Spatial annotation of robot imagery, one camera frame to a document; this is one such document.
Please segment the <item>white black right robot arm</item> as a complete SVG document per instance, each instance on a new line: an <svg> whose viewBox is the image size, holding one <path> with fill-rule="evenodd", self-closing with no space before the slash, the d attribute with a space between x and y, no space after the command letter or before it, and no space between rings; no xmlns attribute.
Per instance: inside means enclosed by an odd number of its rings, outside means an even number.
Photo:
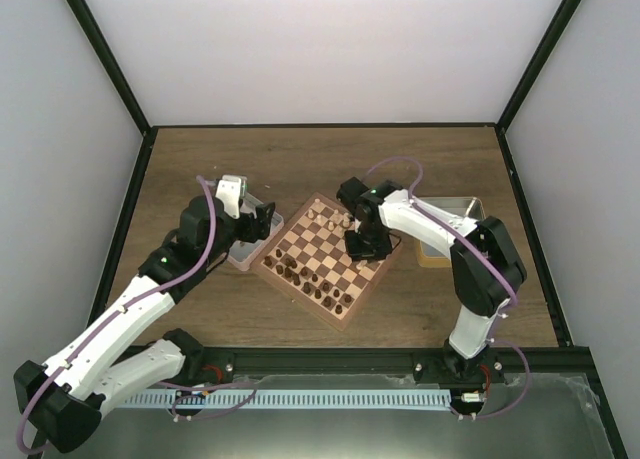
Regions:
<svg viewBox="0 0 640 459"><path fill-rule="evenodd" d="M347 254L354 261L387 258L393 231L429 245L450 261L461 308L443 346L444 368L455 381L471 379L480 369L496 320L516 304L527 279L504 223L493 216L478 221L449 213L392 181L369 188L352 177L340 185L336 198L355 221L345 233Z"/></svg>

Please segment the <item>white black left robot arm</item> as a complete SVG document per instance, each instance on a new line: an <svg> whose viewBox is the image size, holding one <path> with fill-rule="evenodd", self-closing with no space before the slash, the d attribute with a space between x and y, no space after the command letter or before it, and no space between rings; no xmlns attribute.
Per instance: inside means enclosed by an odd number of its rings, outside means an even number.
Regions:
<svg viewBox="0 0 640 459"><path fill-rule="evenodd" d="M13 375L19 424L33 425L61 453L77 449L119 404L165 380L196 381L204 371L200 344L188 333L166 333L143 353L122 353L214 269L237 242L271 233L275 205L242 211L243 201L200 195L179 225L152 251L129 285L85 331L43 363L27 360Z"/></svg>

